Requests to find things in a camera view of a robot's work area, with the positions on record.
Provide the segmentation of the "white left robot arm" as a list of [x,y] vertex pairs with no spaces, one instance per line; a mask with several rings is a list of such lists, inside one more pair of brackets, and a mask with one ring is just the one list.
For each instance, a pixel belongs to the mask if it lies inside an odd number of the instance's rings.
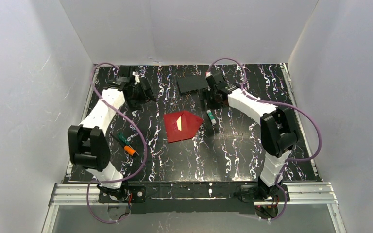
[[134,124],[119,111],[121,106],[127,104],[131,111],[136,111],[156,98],[148,80],[140,76],[135,66],[120,66],[107,88],[94,92],[99,98],[95,107],[79,125],[68,129],[70,161],[91,173],[102,191],[117,192],[126,179],[110,162],[108,127],[116,114]]

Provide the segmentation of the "red paper envelope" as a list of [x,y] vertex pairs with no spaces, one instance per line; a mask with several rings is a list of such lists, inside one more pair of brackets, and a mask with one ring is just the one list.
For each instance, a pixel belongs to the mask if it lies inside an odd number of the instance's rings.
[[[177,130],[176,120],[182,116],[182,131]],[[190,111],[164,114],[164,124],[169,143],[192,139],[203,124],[203,119]]]

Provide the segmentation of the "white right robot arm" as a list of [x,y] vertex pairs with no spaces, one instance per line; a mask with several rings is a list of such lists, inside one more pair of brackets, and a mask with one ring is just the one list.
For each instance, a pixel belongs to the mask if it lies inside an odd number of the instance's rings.
[[293,147],[300,139],[295,113],[290,107],[264,103],[238,86],[228,84],[221,73],[206,74],[203,91],[207,107],[229,106],[253,119],[260,126],[260,140],[265,151],[264,166],[255,186],[255,197],[266,199],[276,195],[282,169]]

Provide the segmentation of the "peach lined letter paper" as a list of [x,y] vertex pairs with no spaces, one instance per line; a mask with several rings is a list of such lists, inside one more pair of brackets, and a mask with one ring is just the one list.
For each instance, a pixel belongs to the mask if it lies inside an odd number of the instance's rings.
[[179,116],[176,120],[176,126],[178,131],[182,131],[182,116]]

